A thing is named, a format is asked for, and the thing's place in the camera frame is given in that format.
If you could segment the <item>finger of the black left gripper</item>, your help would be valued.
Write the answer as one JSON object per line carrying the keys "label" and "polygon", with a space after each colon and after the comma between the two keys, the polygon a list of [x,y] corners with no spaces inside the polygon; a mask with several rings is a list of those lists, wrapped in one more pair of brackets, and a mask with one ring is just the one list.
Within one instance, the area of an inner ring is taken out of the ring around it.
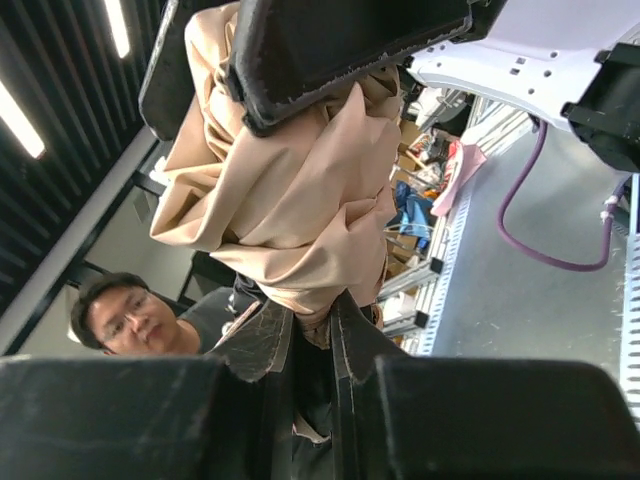
{"label": "finger of the black left gripper", "polygon": [[229,88],[245,125],[279,124],[376,68],[440,42],[485,38],[502,1],[261,0],[239,5]]}
{"label": "finger of the black left gripper", "polygon": [[161,141],[175,139],[194,95],[184,32],[197,8],[197,1],[166,2],[141,85],[140,114]]}

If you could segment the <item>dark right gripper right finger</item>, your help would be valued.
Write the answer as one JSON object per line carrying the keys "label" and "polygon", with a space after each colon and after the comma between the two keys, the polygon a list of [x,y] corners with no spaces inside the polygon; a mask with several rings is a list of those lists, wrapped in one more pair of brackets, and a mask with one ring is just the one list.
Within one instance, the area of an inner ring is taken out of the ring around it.
{"label": "dark right gripper right finger", "polygon": [[329,321],[336,478],[638,477],[638,431],[600,368],[412,357],[348,293]]}

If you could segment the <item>cream folding umbrella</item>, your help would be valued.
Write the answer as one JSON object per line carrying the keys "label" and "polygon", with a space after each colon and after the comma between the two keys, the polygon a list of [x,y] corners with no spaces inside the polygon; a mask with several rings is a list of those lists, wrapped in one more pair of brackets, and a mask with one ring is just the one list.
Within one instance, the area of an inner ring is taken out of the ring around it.
{"label": "cream folding umbrella", "polygon": [[386,273],[399,75],[376,69],[257,137],[226,75],[238,11],[208,8],[186,25],[195,94],[150,235],[210,253],[292,312],[294,428],[321,442],[331,433],[330,307],[345,292],[371,306]]}

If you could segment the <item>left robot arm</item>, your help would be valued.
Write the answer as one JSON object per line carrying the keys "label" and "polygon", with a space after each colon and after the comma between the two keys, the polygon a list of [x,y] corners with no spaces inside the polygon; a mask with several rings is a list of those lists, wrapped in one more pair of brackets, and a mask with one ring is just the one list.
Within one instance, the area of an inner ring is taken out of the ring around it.
{"label": "left robot arm", "polygon": [[227,70],[264,137],[377,67],[527,111],[639,168],[635,1],[244,1]]}

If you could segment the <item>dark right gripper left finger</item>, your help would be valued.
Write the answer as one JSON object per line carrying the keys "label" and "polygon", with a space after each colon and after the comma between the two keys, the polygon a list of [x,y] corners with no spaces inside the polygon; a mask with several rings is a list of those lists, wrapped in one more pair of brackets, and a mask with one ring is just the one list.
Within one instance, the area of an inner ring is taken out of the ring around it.
{"label": "dark right gripper left finger", "polygon": [[268,303],[205,355],[1,361],[5,479],[286,479],[290,311]]}

